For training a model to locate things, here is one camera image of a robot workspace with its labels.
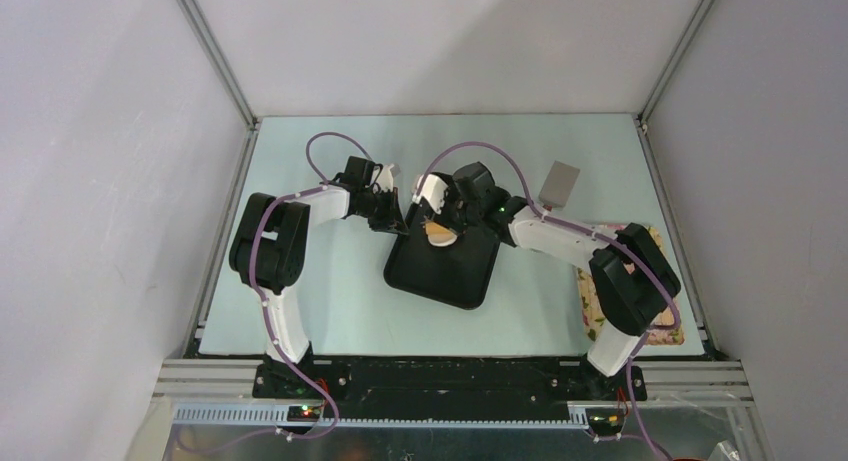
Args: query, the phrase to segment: aluminum frame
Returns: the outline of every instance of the aluminum frame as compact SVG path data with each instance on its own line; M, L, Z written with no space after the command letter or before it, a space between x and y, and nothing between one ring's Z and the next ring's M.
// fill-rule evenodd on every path
M191 323L188 326L188 332L182 346L181 353L184 353L192 339L202 336L212 294L217 283L217 273L223 262L229 233L237 214L239 197L256 144L260 122L250 109L248 100L239 87L220 45L215 40L197 0L177 0L177 2L196 34L198 42L206 52L210 64L221 79L248 128L239 167L233 177L226 206L218 226L217 243L210 253L203 288L195 301ZM692 14L660 77L654 84L645 107L639 115L634 116L634 129L638 132L660 207L672 237L670 241L678 259L684 285L693 304L701 338L704 341L709 340L715 345L715 339L709 331L708 316L698 297L695 278L682 246L673 206L662 182L647 136L647 126L644 124L653 113L669 80L679 66L714 2L715 0L699 1L698 7ZM251 359L167 359L162 364L152 401L156 402L161 398L168 397L178 406L178 409L179 407L189 409L198 406L212 406L218 407L219 411L223 411L223 408L227 407L230 410L229 412L239 412L238 407L244 406L245 409L248 407L254 411L265 409L272 413L279 412L281 406L299 405L303 402L303 400L253 399L251 392L256 366L259 363L259 360ZM648 390L648 400L640 403L640 407L647 409L725 408L728 418L734 426L735 442L744 456L743 459L774 459L765 441L766 438L753 395L739 361L663 360L637 361L636 364L643 370ZM612 406L614 406L614 403L611 402L569 402L569 407L577 412L586 408ZM276 422L282 418L278 416L271 419ZM226 415L216 418L213 422L216 424L240 424L236 422L235 418L228 418ZM363 423L361 420L344 420L343 424L345 423L351 426L392 425L391 421L388 420L382 424ZM457 423L444 423L438 427L457 426ZM532 427L532 425L521 424L520 427L527 428Z

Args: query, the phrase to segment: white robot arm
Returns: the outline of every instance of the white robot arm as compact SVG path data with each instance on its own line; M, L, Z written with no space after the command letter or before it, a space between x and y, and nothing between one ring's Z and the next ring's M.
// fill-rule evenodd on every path
M603 376L619 373L653 319L666 309L659 291L640 271L630 272L629 262L608 242L594 234L602 229L574 221L578 230L546 222L521 197L510 197L495 186L481 163L460 168L453 175L429 174L415 183L413 201L429 209L427 219L461 236L469 226L483 227L502 243L549 254L591 272L607 322L586 355L586 361ZM603 233L635 253L649 266L671 294L680 282L647 230L631 224L618 233Z
M256 280L267 297L270 323L280 348L289 360L299 362L309 349L297 300L297 279L303 269L308 232L321 224L351 215L368 219L372 230L405 233L397 199L395 165L382 166L351 157L343 173L328 185L297 193L280 203L264 231L275 231L276 239L262 237L256 257ZM230 250L230 267L249 285L250 251L260 219L276 198L253 194L247 202ZM266 353L282 362L269 339Z

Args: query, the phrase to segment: light blue table surface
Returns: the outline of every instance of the light blue table surface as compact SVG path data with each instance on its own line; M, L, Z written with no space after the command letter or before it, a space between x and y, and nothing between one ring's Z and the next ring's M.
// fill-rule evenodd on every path
M589 222L635 221L657 227L668 243L633 121L627 114L280 117L262 121L239 202L254 192L283 195L318 184L304 146L313 134L338 131L357 139L375 161L401 168L401 208L409 206L414 177L445 148L487 141L509 152L539 192L554 160L580 168L568 205L559 213ZM344 169L356 149L327 137L313 158L328 177ZM482 161L495 181L520 194L518 178L497 154L466 148L439 171ZM227 250L232 241L228 238ZM383 267L394 236L374 233L366 220L334 221L309 233L298 283L304 327L319 354L578 355L586 337L574 268L549 256L502 246L483 305L464 311L392 289ZM670 247L666 249L679 273ZM257 296L225 262L201 341L204 354L258 354L265 331ZM685 292L678 296L685 331L680 346L648 346L645 355L703 354Z

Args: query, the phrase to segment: purple cable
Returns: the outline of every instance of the purple cable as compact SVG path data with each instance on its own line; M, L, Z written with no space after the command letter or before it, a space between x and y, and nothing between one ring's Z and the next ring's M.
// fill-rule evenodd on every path
M230 449L233 446L237 445L238 443L240 443L240 442L242 442L246 439L250 439L250 438L253 438L255 436L263 436L263 435L266 435L266 434L275 434L276 432L277 432L277 428L257 429L255 431L251 431L249 433L243 434L243 435L239 436L238 438L233 439L232 441L228 441L228 442L226 442L226 443L224 443L220 446L216 446L214 448L208 448L208 449L189 448L188 446L183 444L183 440L180 438L180 435L182 434L182 429L177 431L177 433L174 434L174 437L176 438L177 447L179 447L181 450L183 450L187 453L190 453L190 454L196 454L196 455L199 455L199 456L208 456L210 454L220 453L221 451L225 451L227 449Z
M636 256L632 251L630 251L623 244L619 243L617 240L615 240L615 239L613 239L613 238L611 238L611 237L609 237L609 236L607 236L603 233L594 232L594 231L592 231L591 229L589 229L585 226L581 226L579 224L566 221L564 219L554 218L552 216L543 216L542 212L539 210L538 207L536 207L535 203L533 202L533 197L530 196L530 187L527 184L527 179L524 177L524 173L521 171L521 168L518 167L518 164L515 162L514 159L512 159L512 157L509 154L507 154L506 151L504 151L503 149L501 149L501 148L499 148L499 147L497 147L493 144L489 144L489 143L485 143L485 142L481 142L481 141L468 141L468 142L465 142L465 143L459 143L459 144L453 145L453 146L449 147L448 149L442 151L442 153L439 154L438 156L436 156L436 159L434 159L433 162L430 163L429 166L427 166L427 170L424 171L424 174L421 176L420 180L418 181L418 186L415 190L416 196L421 194L421 188L424 186L424 179L427 177L427 175L429 175L431 172L433 172L433 169L436 167L436 165L439 163L439 161L444 159L444 157L447 156L448 154L450 154L450 153L452 153L452 152L454 152L458 149L466 148L466 147L470 147L470 146L478 146L478 147L482 147L482 148L491 149L492 151L495 151L496 153L500 154L512 166L512 169L515 171L515 174L518 176L518 180L521 182L521 188L524 191L524 197L527 200L527 206L529 206L530 209L533 211L533 213L536 216L538 216L539 218L541 218L543 222L551 222L553 224L561 226L561 227L568 229L570 231L574 231L574 232L577 232L577 233L580 233L580 234L583 234L583 235L586 235L586 236L590 236L590 237L595 237L595 238L597 238L597 239L599 239L599 240L601 240L605 243L609 243L610 246L613 246L614 248L616 248L619 251L621 251L622 253L624 253L624 255L627 256L630 259L630 261L632 261L633 264L635 264L645 274L645 276L648 277L648 279L651 281L651 284L653 284L654 287L657 288L657 291L659 291L660 294L662 295L663 299L665 300L666 304L668 305L668 308L671 310L672 316L674 317L674 322L670 326L651 325L652 329L675 330L675 329L680 327L680 323L681 323L680 310L678 310L677 306L674 304L674 299L671 297L668 290L665 289L665 286L663 286L663 284L662 284L662 282L660 282L659 278L657 278L657 275L654 274L651 271L651 269L648 268L648 266L641 259L639 259L638 256ZM658 447L658 445L656 443L654 443L653 440L651 440L651 437L648 435L648 430L647 430L647 428L645 428L645 423L642 421L642 416L639 414L639 408L636 407L636 396L635 396L635 393L633 391L633 382L631 380L631 378L632 378L631 371L633 369L633 357L636 356L636 353L638 353L640 349L642 349L642 346L645 345L646 340L647 340L647 335L642 336L642 338L639 340L639 343L633 349L633 352L630 353L630 356L627 358L627 364L625 365L625 374L626 374L626 377L627 377L627 389L630 393L630 399L631 399L630 404L633 406L633 412L636 415L637 424L639 424L639 429L642 431L642 436L644 437L643 440L645 441L645 443L648 444L648 446L651 448L651 451L654 452L654 454L657 456L657 458L663 459L663 455L664 454L667 455L668 453L667 452L664 453L664 450L662 448Z
M645 422L642 421L642 415L639 413L639 407L636 406L636 392L633 390L633 357L636 356L636 353L638 353L640 349L642 349L642 346L645 345L647 340L648 335L646 333L642 335L642 338L633 350L633 354L627 358L627 364L624 365L624 376L627 381L627 394L630 395L630 406L633 407L633 415L636 416L636 424L639 425L639 430L642 431L645 443L649 448L651 448L651 451L654 452L657 458L663 459L663 454L665 454L668 459L672 459L671 456L668 456L668 452L665 452L665 450L660 448L659 445L656 444L650 436L648 436L648 428L645 427Z
M652 325L652 329L673 331L680 327L680 311L674 304L674 299L672 299L671 295L668 293L668 290L665 289L665 286L663 286L662 282L660 282L659 278L657 278L657 275L654 274L650 270L650 268L648 268L648 266L641 259L639 259L638 256L636 256L632 251L627 249L627 247L623 244L619 243L615 239L610 238L609 236L603 233L596 233L585 226L581 226L579 224L566 221L564 219L554 218L553 216L544 216L539 210L539 208L536 206L536 204L533 202L533 197L530 195L530 187L527 185L527 179L524 177L524 173L521 171L521 168L518 167L518 164L515 162L514 159L512 159L509 154L507 154L506 151L493 144L485 143L482 141L467 141L464 143L455 144L449 147L448 149L442 151L441 154L436 156L436 159L434 159L433 162L430 163L429 166L427 166L427 170L424 171L424 174L419 179L418 186L415 190L415 195L418 196L421 194L421 188L424 186L424 179L427 177L427 175L433 172L433 169L435 169L436 165L439 164L439 161L444 159L444 157L448 154L458 149L467 148L470 146L491 149L492 151L500 154L512 166L512 169L515 171L515 174L518 175L518 180L521 182L521 189L524 190L524 197L527 199L527 206L530 207L530 209L536 216L542 219L542 222L550 222L552 224L562 226L563 228L568 229L570 231L574 231L589 237L596 237L605 243L609 243L611 246L624 253L624 255L627 256L630 261L633 262L633 264L635 264L643 273L645 273L645 276L648 277L648 279L651 281L651 284L653 284L654 287L657 288L657 291L660 292L660 295L662 295L663 299L668 305L668 308L671 310L671 314L674 318L674 322L670 326Z
M279 206L281 203L285 201L289 201L295 198L299 198L300 196L309 196L312 194L320 193L321 191L326 190L326 186L319 186L317 188L307 189L305 191L301 191L296 194L287 194L285 196L280 196L275 199L268 208L262 213L262 219L259 220L259 226L256 228L256 235L253 237L253 245L250 248L250 264L248 266L248 278L250 280L250 287L253 288L254 291L259 295L259 299L262 300L262 317L265 319L265 329L268 331L268 337L271 338L271 342L276 349L277 354L280 355L280 358L285 361L286 366L294 372L300 379L302 379L307 385L309 385L312 389L318 391L324 399L327 400L330 407L333 409L333 422L330 424L329 429L326 431L321 431L319 433L312 434L312 432L306 434L295 434L295 433L286 433L287 436L291 436L296 439L315 439L320 438L321 436L325 436L329 434L333 429L336 428L336 425L339 424L339 407L336 405L336 401L330 396L329 393L324 391L321 386L318 385L315 381L309 379L309 376L303 374L303 372L298 369L297 365L292 362L292 360L286 355L283 351L283 348L280 347L279 340L277 335L274 333L274 327L271 324L271 313L268 309L268 297L265 296L265 292L259 288L259 285L256 283L256 257L259 253L259 242L262 239L262 233L265 231L265 225L268 224L268 219L271 217L271 213Z
M350 141L351 143L353 143L354 146L356 146L357 148L359 148L360 151L362 151L362 154L364 154L369 161L371 160L371 156L368 154L368 151L365 151L365 148L363 148L361 144L359 144L355 139L351 138L350 136L342 133L337 133L335 131L324 131L323 133L318 133L315 136L309 138L309 141L306 142L306 162L309 163L309 166L312 167L312 170L315 171L315 174L321 177L321 182L323 184L329 183L330 180L328 180L327 177L324 176L324 173L322 173L321 170L318 169L318 166L315 166L315 163L312 162L312 155L309 154L309 148L312 147L312 143L316 139L322 138L324 136L336 136L338 138Z

